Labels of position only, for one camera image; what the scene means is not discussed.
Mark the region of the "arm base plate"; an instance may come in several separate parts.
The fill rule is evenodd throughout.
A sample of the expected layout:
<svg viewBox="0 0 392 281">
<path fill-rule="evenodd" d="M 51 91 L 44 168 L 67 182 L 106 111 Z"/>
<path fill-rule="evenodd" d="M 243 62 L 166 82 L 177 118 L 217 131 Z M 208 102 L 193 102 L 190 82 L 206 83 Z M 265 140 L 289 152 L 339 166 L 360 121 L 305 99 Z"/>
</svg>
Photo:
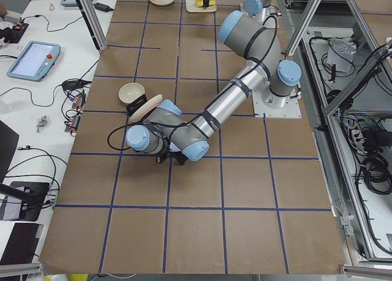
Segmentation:
<svg viewBox="0 0 392 281">
<path fill-rule="evenodd" d="M 270 83 L 264 82 L 253 90 L 254 115 L 258 118 L 301 119 L 302 114 L 296 90 L 292 88 L 289 96 L 278 97 L 270 91 Z"/>
</svg>

